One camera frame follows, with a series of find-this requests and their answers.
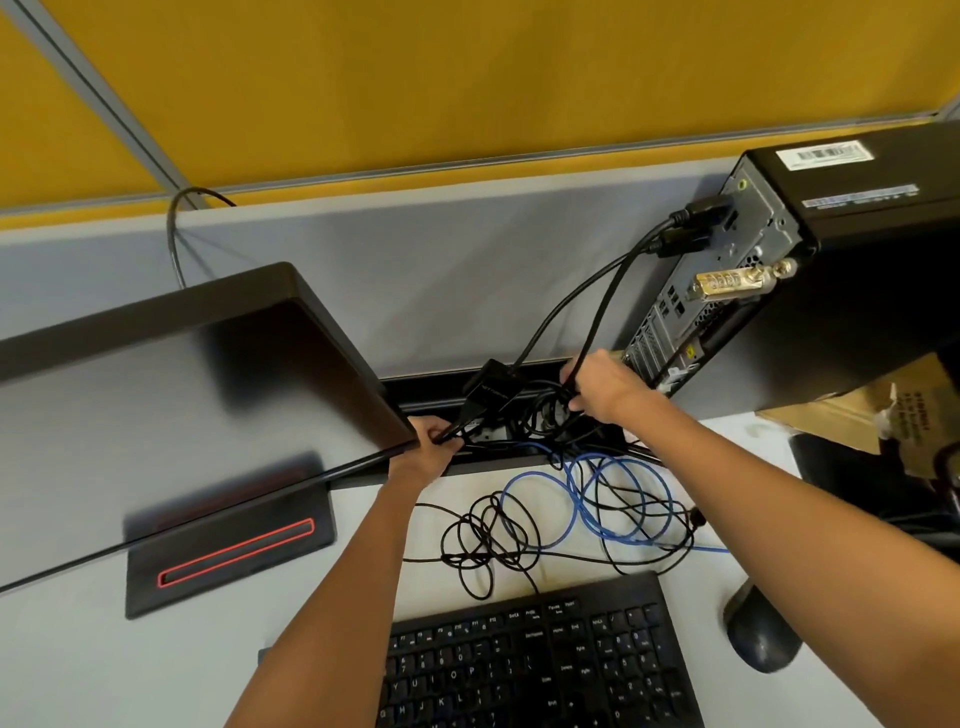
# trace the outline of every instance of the computer case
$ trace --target computer case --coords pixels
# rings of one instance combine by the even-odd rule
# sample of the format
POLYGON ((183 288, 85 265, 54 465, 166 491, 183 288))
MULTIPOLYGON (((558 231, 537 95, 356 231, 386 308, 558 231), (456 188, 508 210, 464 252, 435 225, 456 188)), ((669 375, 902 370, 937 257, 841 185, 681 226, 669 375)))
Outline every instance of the computer case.
POLYGON ((958 338, 960 123, 752 150, 722 191, 624 354, 691 415, 847 392, 958 338))

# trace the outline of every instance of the monitor screen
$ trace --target monitor screen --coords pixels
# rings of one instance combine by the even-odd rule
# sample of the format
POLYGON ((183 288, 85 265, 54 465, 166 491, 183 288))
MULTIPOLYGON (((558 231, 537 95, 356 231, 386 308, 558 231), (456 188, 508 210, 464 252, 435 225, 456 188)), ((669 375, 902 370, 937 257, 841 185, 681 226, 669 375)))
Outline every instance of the monitor screen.
POLYGON ((416 443, 288 263, 0 342, 0 589, 416 443))

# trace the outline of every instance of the person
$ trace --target person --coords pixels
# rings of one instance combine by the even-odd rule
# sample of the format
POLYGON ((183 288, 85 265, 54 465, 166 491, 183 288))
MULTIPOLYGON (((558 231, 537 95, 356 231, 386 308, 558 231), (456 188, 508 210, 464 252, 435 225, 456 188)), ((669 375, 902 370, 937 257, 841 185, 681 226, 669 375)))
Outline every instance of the person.
MULTIPOLYGON (((569 372, 569 365, 562 378, 569 372)), ((960 567, 753 456, 586 357, 571 410, 621 425, 683 483, 767 598, 888 728, 960 725, 960 567)), ((227 728, 372 728, 407 524, 459 440, 411 418, 420 448, 390 474, 343 555, 267 653, 227 728)))

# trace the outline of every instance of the keyboard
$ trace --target keyboard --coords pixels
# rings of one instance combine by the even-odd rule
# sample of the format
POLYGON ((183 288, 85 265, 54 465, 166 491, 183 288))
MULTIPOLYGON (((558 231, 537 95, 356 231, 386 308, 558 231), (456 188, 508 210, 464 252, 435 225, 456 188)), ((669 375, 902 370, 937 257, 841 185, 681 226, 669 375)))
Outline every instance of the keyboard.
POLYGON ((376 728, 703 726, 651 571, 391 630, 376 728))

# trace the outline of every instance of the white desk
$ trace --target white desk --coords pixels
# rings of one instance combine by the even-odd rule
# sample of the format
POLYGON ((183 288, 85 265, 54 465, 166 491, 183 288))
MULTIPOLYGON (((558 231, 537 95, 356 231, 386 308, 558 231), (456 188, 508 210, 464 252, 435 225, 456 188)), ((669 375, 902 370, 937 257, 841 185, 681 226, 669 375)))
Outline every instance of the white desk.
MULTIPOLYGON (((795 471, 786 434, 776 425, 752 415, 711 425, 795 471)), ((447 478, 428 488, 423 499, 460 512, 475 498, 502 487, 512 474, 447 478)), ((539 481, 523 485, 523 489, 517 485, 517 493, 532 507, 544 538, 559 533, 562 518, 569 513, 564 497, 539 481)), ((375 493, 375 488, 356 488, 333 494, 339 531, 334 546, 135 621, 123 616, 122 554, 0 596, 0 725, 222 725, 256 666, 257 650, 276 639, 324 577, 375 493)), ((436 555, 448 523, 443 514, 418 509, 408 555, 436 555)), ((716 543, 715 537, 705 533, 701 543, 716 543)), ((582 526, 563 548, 584 555, 600 553, 595 538, 582 526)), ((545 589, 610 575, 609 567, 561 559, 544 559, 534 572, 545 589)), ((776 675, 761 675, 740 661, 719 615, 743 578, 731 556, 695 552, 662 579, 706 725, 876 728, 878 723, 866 708, 806 647, 793 665, 776 675)), ((528 590, 521 574, 498 570, 495 599, 528 590)), ((433 564, 404 566, 397 619, 470 603, 455 571, 433 564)))

